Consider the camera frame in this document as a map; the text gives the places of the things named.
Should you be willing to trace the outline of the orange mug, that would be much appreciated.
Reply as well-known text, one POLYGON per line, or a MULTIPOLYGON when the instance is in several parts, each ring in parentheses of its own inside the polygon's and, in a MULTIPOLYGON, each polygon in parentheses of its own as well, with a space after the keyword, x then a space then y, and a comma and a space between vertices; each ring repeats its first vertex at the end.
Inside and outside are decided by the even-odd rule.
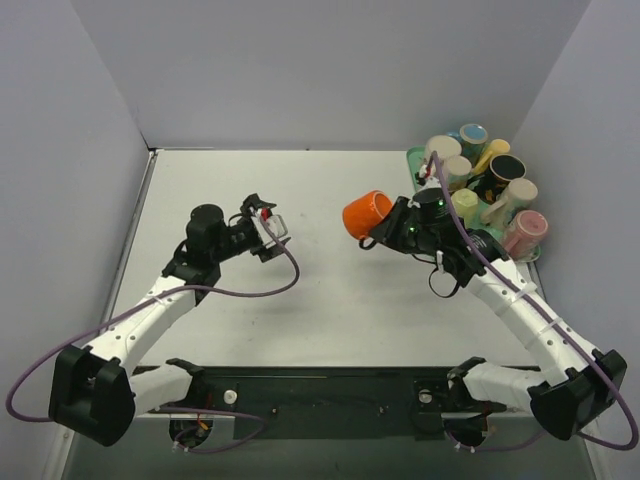
POLYGON ((347 233, 363 250, 376 245, 369 233, 379 225, 393 207, 391 199, 380 190, 373 190, 344 207, 342 221, 347 233))

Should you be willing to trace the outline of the pale yellow mug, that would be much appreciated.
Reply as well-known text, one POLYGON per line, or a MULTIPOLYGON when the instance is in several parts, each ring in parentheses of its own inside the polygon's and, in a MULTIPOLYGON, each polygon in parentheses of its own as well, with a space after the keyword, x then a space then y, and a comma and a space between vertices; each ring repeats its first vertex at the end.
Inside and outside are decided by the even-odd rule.
POLYGON ((466 229, 470 229, 479 206, 479 198, 477 194, 468 188, 463 188, 455 191, 451 195, 451 201, 454 211, 462 220, 464 227, 466 229))

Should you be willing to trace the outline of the pink patterned mug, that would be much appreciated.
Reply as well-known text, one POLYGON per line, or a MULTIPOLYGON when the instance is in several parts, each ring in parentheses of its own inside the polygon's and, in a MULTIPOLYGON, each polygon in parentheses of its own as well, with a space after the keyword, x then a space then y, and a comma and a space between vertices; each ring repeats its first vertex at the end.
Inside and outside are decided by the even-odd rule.
POLYGON ((501 245, 514 260, 529 256, 542 242, 549 231, 549 223, 544 215, 534 210, 522 210, 507 226, 501 245))

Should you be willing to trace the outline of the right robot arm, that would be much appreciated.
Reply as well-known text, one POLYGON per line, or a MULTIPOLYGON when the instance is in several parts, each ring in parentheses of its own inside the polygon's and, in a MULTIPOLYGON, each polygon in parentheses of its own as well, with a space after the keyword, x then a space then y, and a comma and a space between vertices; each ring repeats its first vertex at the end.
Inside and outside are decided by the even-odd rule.
POLYGON ((481 401, 516 408, 555 438, 570 439, 614 403, 626 361, 614 350, 602 353, 556 315, 488 232, 457 224, 443 194, 427 189, 399 197, 368 233, 391 250, 432 257, 494 312, 537 364, 529 371, 473 357, 449 371, 449 402, 459 409, 481 401))

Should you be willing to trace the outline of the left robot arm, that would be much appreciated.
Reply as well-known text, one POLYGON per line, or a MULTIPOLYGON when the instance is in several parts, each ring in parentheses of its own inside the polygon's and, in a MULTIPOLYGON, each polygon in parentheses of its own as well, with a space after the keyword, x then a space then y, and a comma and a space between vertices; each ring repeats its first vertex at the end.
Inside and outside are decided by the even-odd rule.
POLYGON ((141 414, 172 402, 186 412, 200 408, 206 397, 200 367, 171 359, 150 371, 135 370, 178 319, 214 292, 223 262, 245 252, 262 262, 285 253, 288 229, 274 207, 251 194, 232 223, 217 205, 194 208, 185 239, 143 299, 85 346, 58 353, 50 419, 111 446, 141 414))

